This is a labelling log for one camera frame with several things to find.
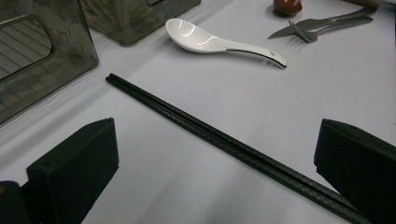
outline metal fork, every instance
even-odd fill
[[[351,26],[357,26],[357,25],[363,25],[366,23],[369,23],[373,20],[371,17],[360,17],[356,19],[350,19],[350,20],[342,20],[339,22],[336,22],[332,25],[329,25],[323,29],[320,29],[315,32],[310,32],[310,31],[303,31],[297,24],[295,24],[292,21],[289,21],[290,26],[294,29],[295,33],[304,41],[308,43],[313,43],[318,40],[318,35],[321,35],[323,33],[327,33],[330,31],[335,31]]]

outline tabletop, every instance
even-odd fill
[[[267,39],[288,19],[360,6],[304,0],[293,18],[272,1],[203,0],[180,16],[219,37],[272,49],[288,67],[241,52],[199,54],[164,27],[131,47],[91,30],[100,63],[0,129],[0,178],[25,168],[82,126],[114,118],[120,169],[83,223],[347,223],[105,82],[114,73],[320,184],[313,163],[323,119],[396,146],[394,8],[373,22],[320,35]]]

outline metal knife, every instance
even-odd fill
[[[322,26],[329,25],[335,21],[341,21],[341,20],[347,20],[347,19],[368,16],[373,13],[375,13],[374,8],[364,7],[361,10],[358,10],[358,11],[352,12],[352,13],[348,13],[348,14],[342,15],[342,16],[330,17],[328,19],[322,19],[322,20],[308,19],[308,20],[304,20],[304,21],[299,21],[299,22],[297,22],[297,25],[302,30],[306,31],[306,30],[312,30],[312,29],[316,29],[316,28],[319,28]],[[288,27],[285,27],[279,31],[276,31],[275,33],[270,35],[268,37],[268,39],[274,39],[274,38],[282,37],[285,35],[292,35],[294,33],[295,33],[294,29],[291,26],[288,26]]]

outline chopsticks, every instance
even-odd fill
[[[268,175],[282,185],[302,194],[311,201],[334,212],[336,215],[351,223],[370,223],[365,217],[359,214],[343,196],[320,185],[307,176],[290,169],[288,166],[262,154],[260,151],[232,138],[230,135],[166,103],[121,77],[110,74],[106,77],[106,81],[158,112],[165,118],[173,121],[183,129],[206,140],[206,142],[223,150],[257,171]]]

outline white spoon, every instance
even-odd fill
[[[171,38],[183,49],[198,53],[214,53],[226,50],[242,51],[265,57],[282,68],[287,66],[286,60],[278,53],[269,49],[216,37],[187,21],[170,19],[165,26]]]

